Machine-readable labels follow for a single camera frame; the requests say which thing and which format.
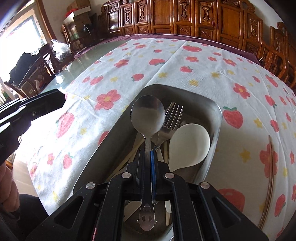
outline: strawberry print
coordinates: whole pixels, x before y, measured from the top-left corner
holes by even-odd
[[[246,87],[244,87],[244,86],[242,86],[242,85],[239,85],[238,83],[235,83],[234,86],[235,86],[235,87],[233,88],[233,90],[234,90],[236,93],[240,94],[242,98],[247,99],[248,97],[251,96],[250,93],[247,92]]]
[[[291,117],[289,116],[289,114],[286,112],[286,117],[287,117],[287,120],[289,121],[289,122],[291,122]]]
[[[159,64],[165,64],[165,60],[161,59],[161,58],[154,58],[152,60],[149,61],[150,65],[154,65],[157,66]]]
[[[200,47],[196,47],[196,46],[191,46],[191,45],[184,45],[183,49],[190,51],[190,52],[199,52],[202,51],[202,49]]]
[[[63,159],[64,169],[68,169],[72,165],[72,159],[73,159],[73,157],[70,155],[70,153],[68,153],[64,156],[64,159]]]
[[[132,77],[133,81],[139,81],[144,78],[143,74],[134,74]]]
[[[216,61],[217,62],[217,60],[215,58],[213,58],[213,57],[208,57],[208,59],[211,60],[211,61]]]
[[[186,60],[189,60],[190,62],[198,62],[197,57],[187,57]]]
[[[126,45],[127,45],[127,43],[124,43],[122,45],[119,45],[118,47],[123,47],[123,46],[126,46]]]
[[[105,56],[110,56],[111,54],[113,54],[113,52],[109,52],[109,53],[105,54]]]
[[[100,139],[99,139],[99,143],[98,146],[103,142],[103,140],[105,139],[105,137],[108,135],[109,131],[104,131],[103,134],[101,135]]]
[[[283,97],[280,96],[279,98],[284,105],[287,105],[287,103],[285,102],[285,99]]]
[[[91,80],[91,82],[90,82],[90,85],[95,85],[95,84],[97,84],[97,83],[99,83],[102,79],[104,78],[104,76],[96,76],[95,78],[93,78],[92,80]]]
[[[281,230],[278,232],[278,234],[276,235],[276,238],[278,238],[283,231],[284,231],[284,227],[282,227]]]
[[[91,79],[91,77],[88,76],[88,77],[86,77],[86,78],[83,79],[82,83],[85,83],[85,82],[89,81],[90,79]]]
[[[291,200],[293,202],[295,202],[295,200],[296,200],[296,184],[293,185],[293,192],[292,192],[292,198],[291,198]]]
[[[276,201],[276,207],[274,209],[274,216],[278,217],[281,214],[283,207],[286,205],[286,196],[282,194]]]
[[[255,77],[255,76],[252,76],[252,77],[256,82],[260,83],[260,80],[257,77]]]
[[[225,121],[236,129],[241,128],[244,119],[242,114],[237,110],[237,108],[233,107],[232,109],[230,109],[224,106],[223,109],[223,117]]]
[[[271,120],[270,125],[274,128],[275,132],[279,132],[279,125],[275,120]]]
[[[74,119],[74,115],[70,112],[62,114],[62,116],[58,119],[58,131],[56,133],[57,138],[60,138],[67,133]]]
[[[275,108],[276,103],[274,102],[274,100],[269,95],[265,95],[265,99],[266,99],[267,103],[270,106],[272,106],[273,108]]]
[[[294,153],[291,151],[290,153],[290,159],[291,159],[291,164],[295,163],[295,157],[294,157]]]
[[[54,160],[54,154],[53,153],[50,153],[48,154],[48,160],[47,160],[47,164],[48,165],[52,165],[52,161]]]
[[[225,59],[225,58],[224,58],[223,60],[225,61],[226,64],[232,65],[233,67],[236,66],[236,63],[233,62],[231,59]]]
[[[114,64],[114,66],[116,66],[116,68],[120,68],[124,65],[128,65],[128,62],[129,62],[128,60],[122,59],[122,60],[118,61],[118,63]]]
[[[274,87],[278,87],[277,82],[273,78],[269,77],[267,74],[265,74],[265,77]]]
[[[141,45],[137,45],[137,46],[136,46],[136,49],[142,49],[142,48],[144,48],[144,47],[146,47],[146,45],[145,45],[145,44],[141,44]]]
[[[240,212],[244,210],[245,197],[244,195],[230,188],[224,188],[218,190],[218,192],[223,195],[233,206],[235,206]]]
[[[180,68],[180,71],[185,72],[185,73],[191,73],[193,69],[191,69],[189,66],[183,66]]]
[[[121,98],[121,95],[117,93],[117,90],[110,90],[107,94],[99,95],[97,100],[97,105],[95,106],[95,110],[100,110],[102,108],[109,110],[114,106],[115,101],[118,101]]]
[[[292,101],[293,105],[296,106],[296,103],[295,103],[295,101],[294,101],[294,99],[292,97],[291,97],[291,101]]]
[[[33,179],[35,177],[36,170],[37,170],[37,163],[34,162],[32,168],[30,170],[30,177],[31,177],[31,179]]]
[[[260,161],[262,162],[262,164],[265,165],[264,166],[264,175],[265,175],[265,177],[269,178],[269,176],[270,176],[270,145],[269,144],[267,144],[267,146],[266,146],[266,151],[265,150],[260,151],[259,157],[260,157]],[[276,163],[279,159],[276,151],[273,152],[273,157],[274,157],[274,175],[276,175],[277,174]]]

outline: metal tray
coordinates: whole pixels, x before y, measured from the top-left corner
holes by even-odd
[[[187,168],[176,170],[174,173],[182,176],[187,182],[198,184],[202,182],[212,162],[220,126],[222,123],[222,112],[219,106],[211,99],[193,92],[154,84],[145,87],[131,102],[104,141],[93,154],[79,179],[77,180],[73,193],[87,182],[103,183],[118,164],[131,151],[137,131],[131,123],[131,108],[134,102],[143,95],[157,97],[165,107],[172,101],[183,105],[182,121],[186,123],[197,123],[202,125],[210,135],[211,146],[207,157],[203,162]],[[173,237],[173,226],[165,225],[164,202],[158,202],[155,206],[154,228],[148,232],[141,230],[136,222],[139,219],[139,209],[122,225],[122,241],[170,241]]]

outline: fork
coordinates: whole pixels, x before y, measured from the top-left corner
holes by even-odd
[[[175,111],[175,107],[176,107],[176,103],[171,102],[168,110],[165,113],[165,121],[164,121],[162,128],[158,132],[158,140],[154,146],[155,151],[157,151],[159,149],[161,144],[163,144],[165,141],[172,138],[173,134],[175,133],[175,131],[178,129],[178,127],[180,125],[180,121],[181,121],[181,117],[182,117],[182,113],[183,113],[183,106],[181,107],[176,124],[173,125],[176,118],[177,118],[180,105],[178,105],[176,111]]]

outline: white plastic bag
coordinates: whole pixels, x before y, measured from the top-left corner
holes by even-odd
[[[72,55],[72,52],[67,44],[61,43],[55,39],[53,39],[52,42],[53,42],[52,49],[55,52],[55,56],[58,59],[58,61],[63,62],[63,60],[67,56]]]

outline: tablecloth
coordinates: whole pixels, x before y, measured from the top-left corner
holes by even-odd
[[[206,180],[256,225],[267,193],[271,135],[275,183],[263,231],[275,240],[296,209],[296,98],[277,77],[241,56],[175,39],[133,39],[114,49],[65,89],[63,108],[32,122],[20,150],[46,211],[51,214],[71,196],[116,120],[154,83],[220,106],[223,122]]]

